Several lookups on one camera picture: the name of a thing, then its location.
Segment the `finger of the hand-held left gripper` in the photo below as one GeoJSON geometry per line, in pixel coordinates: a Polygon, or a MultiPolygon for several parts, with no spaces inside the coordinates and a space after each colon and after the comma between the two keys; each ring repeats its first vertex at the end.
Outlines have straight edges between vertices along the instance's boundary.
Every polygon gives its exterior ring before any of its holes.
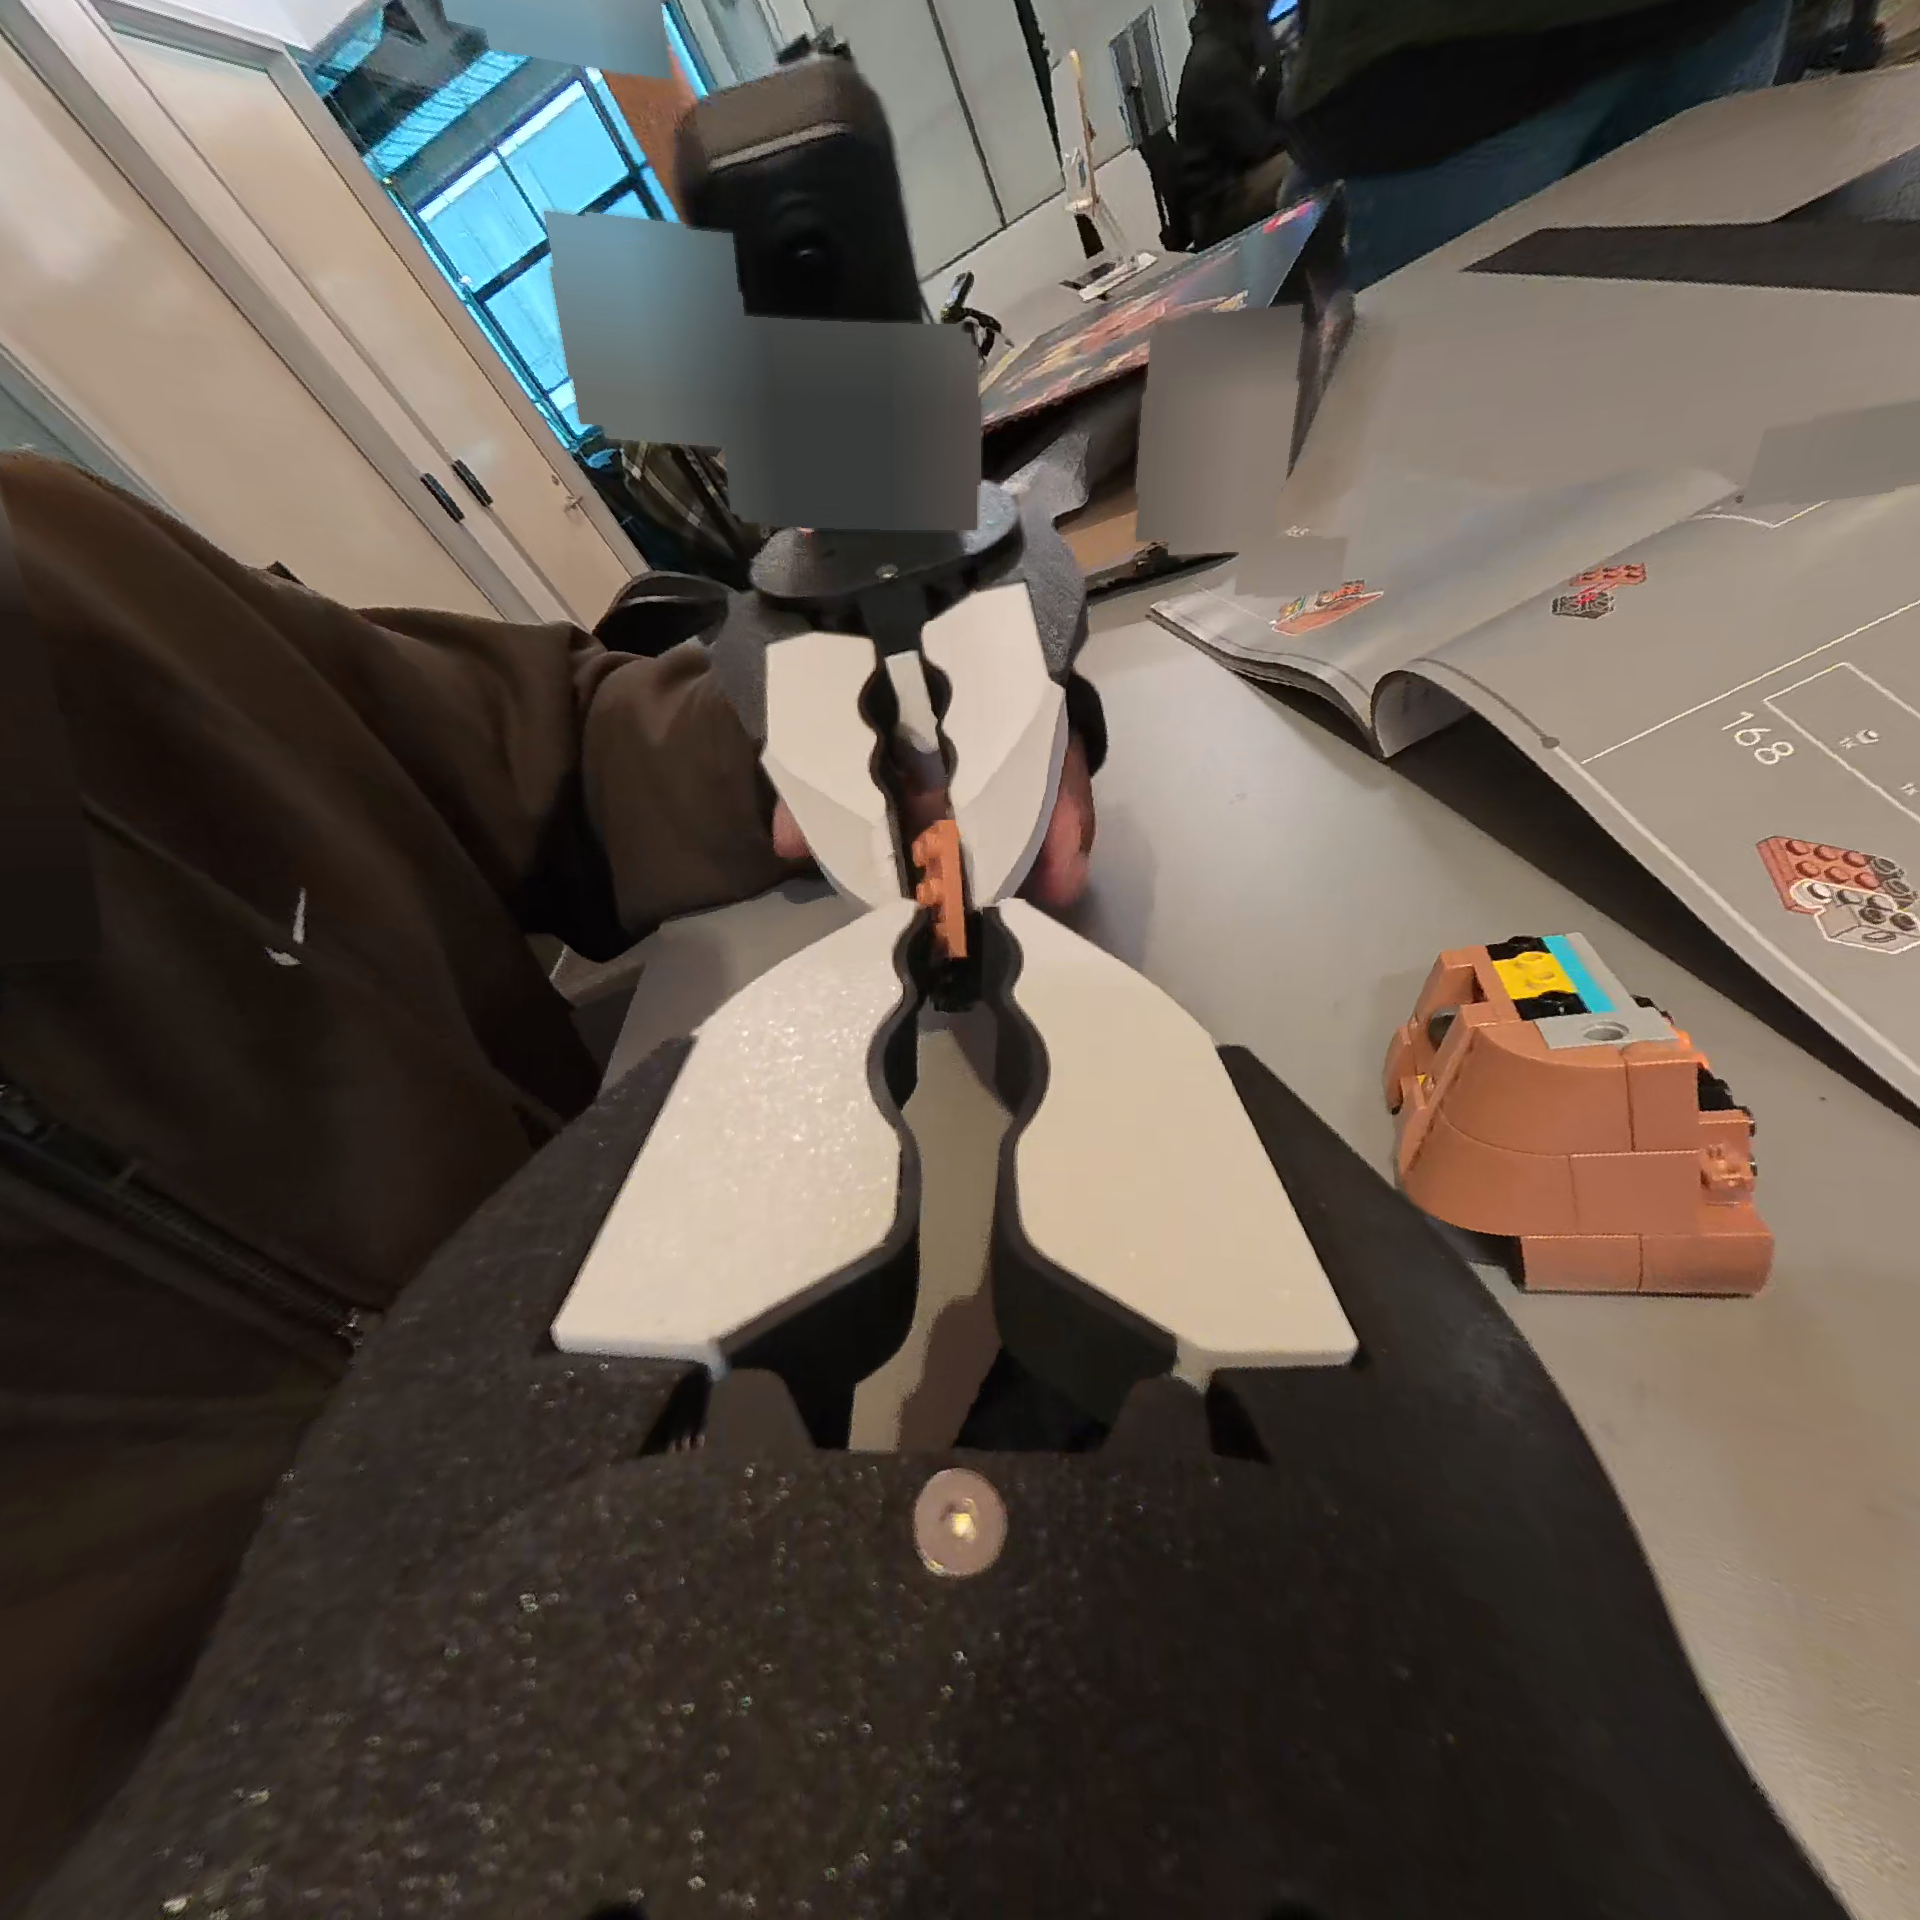
{"type": "Polygon", "coordinates": [[[763,653],[761,765],[833,887],[865,906],[913,893],[880,735],[863,697],[880,673],[866,635],[801,633],[763,653]]]}
{"type": "Polygon", "coordinates": [[[924,626],[920,652],[948,687],[948,804],[969,898],[995,906],[1034,871],[1059,801],[1066,688],[1025,586],[971,593],[924,626]]]}

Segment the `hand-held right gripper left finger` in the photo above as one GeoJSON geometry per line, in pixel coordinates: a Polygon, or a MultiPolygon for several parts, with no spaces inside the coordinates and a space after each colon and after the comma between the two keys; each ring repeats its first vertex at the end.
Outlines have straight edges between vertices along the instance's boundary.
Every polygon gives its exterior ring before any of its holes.
{"type": "Polygon", "coordinates": [[[695,1033],[554,1325],[563,1353],[884,1365],[916,1312],[916,992],[895,901],[695,1033]]]}

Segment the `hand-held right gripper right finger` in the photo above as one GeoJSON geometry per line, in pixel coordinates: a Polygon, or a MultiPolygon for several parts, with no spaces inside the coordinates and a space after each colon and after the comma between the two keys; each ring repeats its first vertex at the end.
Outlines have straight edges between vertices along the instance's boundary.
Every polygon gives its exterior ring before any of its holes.
{"type": "Polygon", "coordinates": [[[992,919],[1000,1339],[1035,1375],[1354,1362],[1359,1338],[1209,1031],[1039,907],[992,919]]]}

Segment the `brown brick plate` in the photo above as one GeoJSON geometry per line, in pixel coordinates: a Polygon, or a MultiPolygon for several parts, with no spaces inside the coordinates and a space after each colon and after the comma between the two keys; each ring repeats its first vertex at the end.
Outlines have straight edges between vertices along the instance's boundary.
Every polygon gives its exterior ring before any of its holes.
{"type": "Polygon", "coordinates": [[[914,901],[928,913],[928,937],[941,964],[969,957],[968,863],[957,821],[928,823],[913,842],[911,865],[916,876],[914,901]]]}

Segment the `brown brick model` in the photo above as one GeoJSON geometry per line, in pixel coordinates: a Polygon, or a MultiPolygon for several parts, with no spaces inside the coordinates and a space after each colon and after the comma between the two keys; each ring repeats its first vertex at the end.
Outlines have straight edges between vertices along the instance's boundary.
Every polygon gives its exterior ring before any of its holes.
{"type": "Polygon", "coordinates": [[[1528,1289],[1747,1299],[1756,1123],[1576,933],[1441,952],[1383,1059],[1407,1197],[1515,1242],[1528,1289]]]}

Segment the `person's left forearm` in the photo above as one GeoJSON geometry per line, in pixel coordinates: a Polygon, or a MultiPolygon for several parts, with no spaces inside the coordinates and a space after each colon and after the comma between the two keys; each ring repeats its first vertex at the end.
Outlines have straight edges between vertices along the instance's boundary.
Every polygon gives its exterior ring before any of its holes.
{"type": "Polygon", "coordinates": [[[372,608],[408,719],[481,812],[525,930],[610,960],[767,893],[809,852],[719,668],[720,593],[633,591],[595,631],[372,608]]]}

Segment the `grey desk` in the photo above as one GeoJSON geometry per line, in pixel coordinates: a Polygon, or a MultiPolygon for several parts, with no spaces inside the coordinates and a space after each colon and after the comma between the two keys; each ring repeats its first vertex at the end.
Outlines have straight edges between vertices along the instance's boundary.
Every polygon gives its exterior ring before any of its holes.
{"type": "Polygon", "coordinates": [[[1615,1484],[1469,1269],[1252,1053],[1154,1003],[1153,1097],[1224,1103],[1181,1281],[1258,1260],[1355,1357],[1193,1369],[1031,1249],[1077,1445],[865,1457],[833,1335],[682,1401],[584,1496],[605,1681],[700,1683],[719,1779],[601,1696],[601,1876],[544,1916],[1844,1916],[1704,1696],[1615,1484]]]}

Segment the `person's left hand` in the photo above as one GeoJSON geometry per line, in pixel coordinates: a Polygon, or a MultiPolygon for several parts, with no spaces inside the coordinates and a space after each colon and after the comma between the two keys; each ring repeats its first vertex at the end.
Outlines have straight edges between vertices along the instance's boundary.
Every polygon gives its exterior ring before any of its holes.
{"type": "Polygon", "coordinates": [[[1026,877],[1025,898],[1047,913],[1075,907],[1088,889],[1096,837],[1097,810],[1088,745],[1081,737],[1071,737],[1053,812],[1026,877]]]}

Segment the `grey plastic bag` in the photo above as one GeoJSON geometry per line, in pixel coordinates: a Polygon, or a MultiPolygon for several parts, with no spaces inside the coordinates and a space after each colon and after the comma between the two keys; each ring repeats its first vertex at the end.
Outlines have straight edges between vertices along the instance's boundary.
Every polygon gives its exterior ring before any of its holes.
{"type": "Polygon", "coordinates": [[[1108,389],[1063,408],[1040,426],[1035,451],[1015,459],[1002,483],[1035,524],[1059,527],[1101,490],[1130,485],[1137,471],[1144,392],[1108,389]]]}

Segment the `hanging plaid coat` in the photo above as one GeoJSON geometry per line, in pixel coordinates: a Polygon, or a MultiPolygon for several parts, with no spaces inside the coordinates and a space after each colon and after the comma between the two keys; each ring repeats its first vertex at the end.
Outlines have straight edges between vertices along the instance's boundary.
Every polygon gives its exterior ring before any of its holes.
{"type": "Polygon", "coordinates": [[[748,584],[761,536],[733,516],[715,453],[592,432],[580,459],[650,569],[748,584]]]}

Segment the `colourful toy set box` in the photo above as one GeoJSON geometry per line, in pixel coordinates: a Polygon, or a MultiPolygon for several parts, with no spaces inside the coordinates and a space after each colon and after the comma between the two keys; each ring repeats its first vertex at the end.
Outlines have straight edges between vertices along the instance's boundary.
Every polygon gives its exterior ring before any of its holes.
{"type": "Polygon", "coordinates": [[[1091,317],[1067,320],[1023,345],[984,379],[984,449],[989,475],[1040,449],[1042,426],[1145,372],[1159,330],[1202,315],[1287,315],[1281,365],[1295,379],[1290,459],[1354,331],[1352,209],[1341,183],[1309,192],[1225,242],[1177,257],[1091,317]]]}

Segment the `person's brown jacket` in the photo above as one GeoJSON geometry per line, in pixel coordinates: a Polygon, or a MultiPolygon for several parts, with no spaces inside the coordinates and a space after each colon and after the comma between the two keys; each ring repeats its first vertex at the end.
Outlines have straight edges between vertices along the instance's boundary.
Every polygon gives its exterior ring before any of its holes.
{"type": "Polygon", "coordinates": [[[365,1332],[600,1069],[370,608],[33,453],[5,527],[101,913],[91,953],[5,968],[13,1916],[365,1332]]]}

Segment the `white double door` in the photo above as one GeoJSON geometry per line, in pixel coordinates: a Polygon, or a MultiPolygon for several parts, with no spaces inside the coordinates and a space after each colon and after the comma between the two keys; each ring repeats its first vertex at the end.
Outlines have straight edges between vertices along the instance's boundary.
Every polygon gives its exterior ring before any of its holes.
{"type": "Polygon", "coordinates": [[[345,4],[5,4],[5,413],[351,607],[645,560],[297,63],[345,4]]]}

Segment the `grey instruction booklet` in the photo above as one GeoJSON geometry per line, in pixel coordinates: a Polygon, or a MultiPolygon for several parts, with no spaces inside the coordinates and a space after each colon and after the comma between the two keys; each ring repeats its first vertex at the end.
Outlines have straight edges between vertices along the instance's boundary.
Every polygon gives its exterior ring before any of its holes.
{"type": "Polygon", "coordinates": [[[1151,616],[1383,759],[1480,719],[1751,969],[1919,1095],[1916,490],[1410,471],[1151,616]]]}

